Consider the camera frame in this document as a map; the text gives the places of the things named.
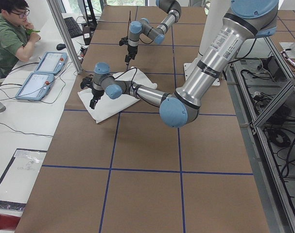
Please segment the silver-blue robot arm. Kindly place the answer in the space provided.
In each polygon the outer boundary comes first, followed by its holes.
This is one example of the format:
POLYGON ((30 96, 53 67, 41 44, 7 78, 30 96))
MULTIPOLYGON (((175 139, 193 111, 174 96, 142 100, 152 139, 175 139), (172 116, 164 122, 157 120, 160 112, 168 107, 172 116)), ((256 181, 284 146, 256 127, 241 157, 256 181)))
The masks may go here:
POLYGON ((131 60, 135 59, 138 53, 140 35, 143 34, 152 42, 161 44, 165 39, 165 34, 177 23, 181 17, 181 6, 176 0, 157 0, 156 5, 167 15, 156 26, 153 27, 147 18, 130 21, 128 34, 119 41, 119 45, 126 45, 128 54, 125 56, 125 63, 128 65, 131 60))
POLYGON ((127 94, 158 106, 162 121, 170 127, 179 128, 193 122, 199 114, 203 95, 221 76, 244 41, 276 32, 278 4, 277 0, 231 0, 225 4, 220 16, 210 10, 207 26, 212 26, 214 31, 204 31, 204 39, 209 45, 200 50, 193 61, 193 69, 185 83, 171 94, 133 80, 119 81, 111 75, 107 63, 97 63, 89 84, 93 95, 90 107, 94 108, 103 95, 114 100, 127 94))

